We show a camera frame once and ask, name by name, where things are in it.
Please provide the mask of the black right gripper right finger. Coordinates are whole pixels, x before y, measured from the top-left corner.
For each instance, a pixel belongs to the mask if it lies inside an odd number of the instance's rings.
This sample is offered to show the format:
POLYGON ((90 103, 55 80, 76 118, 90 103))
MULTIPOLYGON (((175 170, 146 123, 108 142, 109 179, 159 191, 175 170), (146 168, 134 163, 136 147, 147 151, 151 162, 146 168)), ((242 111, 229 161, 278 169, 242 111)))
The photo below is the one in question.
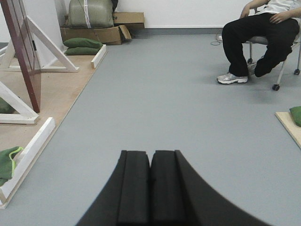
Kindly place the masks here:
POLYGON ((266 226, 211 187, 179 150, 154 153, 151 162, 153 226, 266 226))

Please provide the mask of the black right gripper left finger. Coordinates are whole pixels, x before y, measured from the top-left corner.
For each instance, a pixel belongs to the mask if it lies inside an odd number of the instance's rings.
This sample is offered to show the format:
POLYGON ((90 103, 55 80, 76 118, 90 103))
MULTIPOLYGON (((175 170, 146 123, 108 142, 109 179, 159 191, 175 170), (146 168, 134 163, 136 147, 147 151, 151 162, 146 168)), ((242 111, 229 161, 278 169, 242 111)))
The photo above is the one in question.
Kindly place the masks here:
POLYGON ((150 165, 145 151, 125 151, 79 226, 147 226, 150 165))

